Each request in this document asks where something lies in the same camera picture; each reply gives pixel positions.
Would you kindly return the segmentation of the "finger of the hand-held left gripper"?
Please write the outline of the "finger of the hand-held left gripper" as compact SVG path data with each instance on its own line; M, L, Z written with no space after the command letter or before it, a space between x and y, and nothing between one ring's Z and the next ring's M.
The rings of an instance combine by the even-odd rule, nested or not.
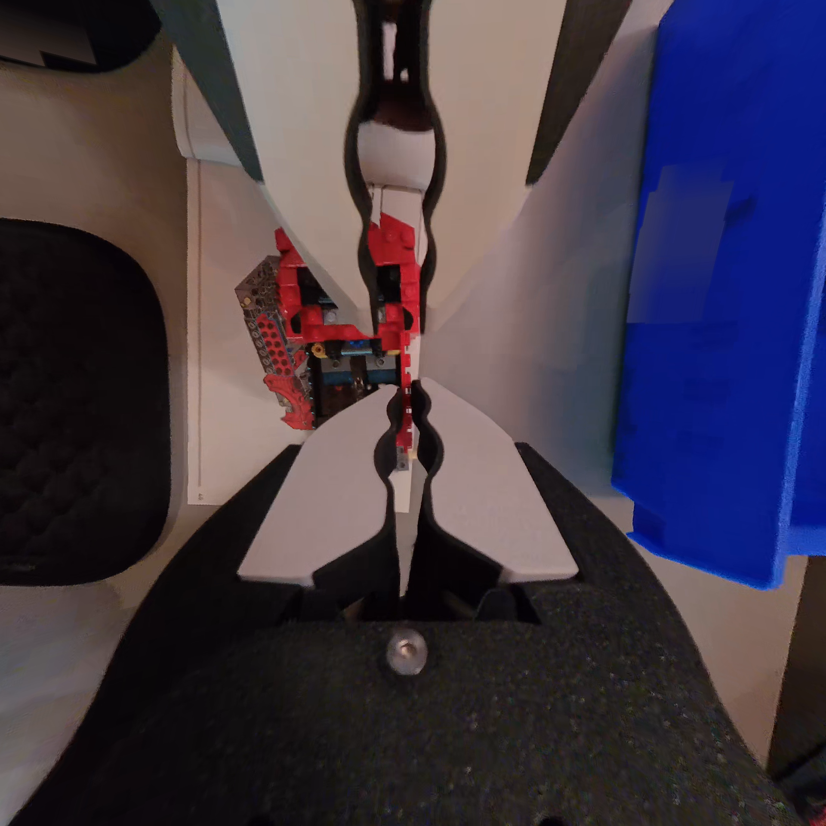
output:
M428 89L446 171L429 227L435 274L426 318L446 320L472 289L471 269L520 213L564 1L436 1Z
M219 1L243 105L284 231L338 307L373 330L358 264L364 223L345 175L359 92L357 17L344 1Z

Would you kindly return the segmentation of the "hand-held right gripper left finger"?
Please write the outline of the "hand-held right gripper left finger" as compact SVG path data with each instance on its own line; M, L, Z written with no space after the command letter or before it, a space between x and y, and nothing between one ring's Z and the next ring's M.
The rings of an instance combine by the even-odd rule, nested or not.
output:
M325 421L305 440L238 574L253 582L311 586L326 564L377 536L410 510L411 469L398 469L404 410L388 385Z

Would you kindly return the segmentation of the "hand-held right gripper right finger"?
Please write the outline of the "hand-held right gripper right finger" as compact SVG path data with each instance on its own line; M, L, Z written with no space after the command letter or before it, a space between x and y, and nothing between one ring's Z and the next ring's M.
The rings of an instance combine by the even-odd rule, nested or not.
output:
M511 436L431 378L415 398L435 528L498 565L506 583L575 577L578 565Z

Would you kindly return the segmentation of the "red striped lego piece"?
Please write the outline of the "red striped lego piece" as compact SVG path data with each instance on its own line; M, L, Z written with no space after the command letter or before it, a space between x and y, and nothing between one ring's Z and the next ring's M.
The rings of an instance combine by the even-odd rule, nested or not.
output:
M412 384L419 378L420 336L410 336L397 356L399 387L402 393L401 424L396 445L400 456L411 462L416 458L416 426L412 416Z

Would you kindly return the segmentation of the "red and black lego car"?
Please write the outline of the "red and black lego car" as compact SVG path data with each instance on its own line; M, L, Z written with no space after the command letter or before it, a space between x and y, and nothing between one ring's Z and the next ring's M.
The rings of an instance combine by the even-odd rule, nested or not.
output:
M284 423L311 430L378 386L399 386L397 356L420 332L416 236L385 213L369 225L368 250L377 269L375 333L340 321L284 230L277 228L274 237L274 309L253 319L268 358L264 382L284 407Z

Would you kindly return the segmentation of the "lego instruction booklet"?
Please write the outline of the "lego instruction booklet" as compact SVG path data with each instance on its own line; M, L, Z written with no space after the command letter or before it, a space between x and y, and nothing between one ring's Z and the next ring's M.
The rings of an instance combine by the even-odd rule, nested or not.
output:
M173 49L171 104L188 182L188 503L222 505L266 463L308 432L287 426L265 389L264 368L235 294L236 285L277 257L279 223L263 185L253 182ZM422 201L433 132L374 122L358 131L371 220L410 225L416 262L427 237Z

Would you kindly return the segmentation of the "blue plastic bin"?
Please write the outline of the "blue plastic bin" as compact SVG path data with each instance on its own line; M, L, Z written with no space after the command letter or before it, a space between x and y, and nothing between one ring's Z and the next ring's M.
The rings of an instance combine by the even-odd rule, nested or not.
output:
M612 485L648 551L768 590L824 555L825 2L656 35Z

